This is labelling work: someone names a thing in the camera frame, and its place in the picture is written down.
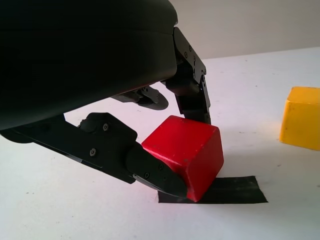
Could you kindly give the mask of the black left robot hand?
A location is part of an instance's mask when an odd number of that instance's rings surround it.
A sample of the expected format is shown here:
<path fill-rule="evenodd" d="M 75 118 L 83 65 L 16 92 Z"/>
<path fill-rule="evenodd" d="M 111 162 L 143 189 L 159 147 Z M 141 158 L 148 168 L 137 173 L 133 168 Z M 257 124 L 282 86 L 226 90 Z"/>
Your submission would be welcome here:
<path fill-rule="evenodd" d="M 175 94 L 189 120 L 210 123 L 206 67 L 168 0 L 3 0 L 0 134 L 35 143 L 132 184 L 184 198 L 185 181 L 109 113 L 80 125 L 65 113 L 113 98 L 163 110 L 152 84 Z"/>

